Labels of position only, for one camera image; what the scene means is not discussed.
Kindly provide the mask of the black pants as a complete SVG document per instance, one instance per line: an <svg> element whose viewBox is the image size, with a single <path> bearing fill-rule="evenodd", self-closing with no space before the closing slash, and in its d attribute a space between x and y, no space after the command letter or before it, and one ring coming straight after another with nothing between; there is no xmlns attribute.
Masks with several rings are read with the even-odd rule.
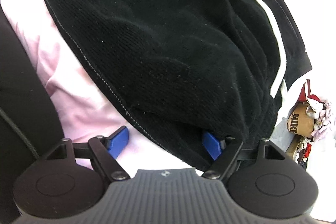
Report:
<svg viewBox="0 0 336 224"><path fill-rule="evenodd" d="M117 111L199 170L205 133L256 147L281 88L311 70L283 0L44 0L68 47Z"/></svg>

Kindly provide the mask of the black clothing of operator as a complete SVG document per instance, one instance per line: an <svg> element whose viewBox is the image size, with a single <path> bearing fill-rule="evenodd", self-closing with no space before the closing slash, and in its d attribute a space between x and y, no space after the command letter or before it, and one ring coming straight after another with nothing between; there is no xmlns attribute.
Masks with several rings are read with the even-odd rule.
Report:
<svg viewBox="0 0 336 224"><path fill-rule="evenodd" d="M1 13L1 223L19 217L13 201L17 177L63 136L49 95Z"/></svg>

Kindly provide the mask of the pink floral bed quilt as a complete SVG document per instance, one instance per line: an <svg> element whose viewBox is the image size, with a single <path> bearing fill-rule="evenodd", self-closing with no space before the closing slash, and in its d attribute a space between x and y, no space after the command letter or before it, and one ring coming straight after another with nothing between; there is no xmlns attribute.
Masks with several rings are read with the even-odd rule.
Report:
<svg viewBox="0 0 336 224"><path fill-rule="evenodd" d="M52 101L67 138L85 143L126 126L129 141L117 162L130 176L140 169L188 167L138 132L99 91L60 35L44 0L1 0L1 7L29 57L38 83Z"/></svg>

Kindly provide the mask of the brown Nike cardboard box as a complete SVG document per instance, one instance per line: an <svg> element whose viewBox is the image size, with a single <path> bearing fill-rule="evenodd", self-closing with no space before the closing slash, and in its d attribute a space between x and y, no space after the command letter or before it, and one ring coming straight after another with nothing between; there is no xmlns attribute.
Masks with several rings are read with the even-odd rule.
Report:
<svg viewBox="0 0 336 224"><path fill-rule="evenodd" d="M300 103L296 106L287 121L289 132L299 136L311 137L314 130L314 118L306 113L309 107L307 103Z"/></svg>

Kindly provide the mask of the pile of clothes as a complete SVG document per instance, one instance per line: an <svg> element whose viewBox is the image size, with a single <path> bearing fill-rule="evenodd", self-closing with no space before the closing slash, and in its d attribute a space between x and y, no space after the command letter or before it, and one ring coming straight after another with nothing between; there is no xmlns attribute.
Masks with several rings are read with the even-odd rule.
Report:
<svg viewBox="0 0 336 224"><path fill-rule="evenodd" d="M303 169L307 169L311 163L311 157L318 154L323 159L327 159L332 149L335 148L335 104L312 93L309 79L303 84L294 109L300 103L309 104L310 107L306 113L314 118L314 130L311 137L298 135L300 143L295 149L296 163Z"/></svg>

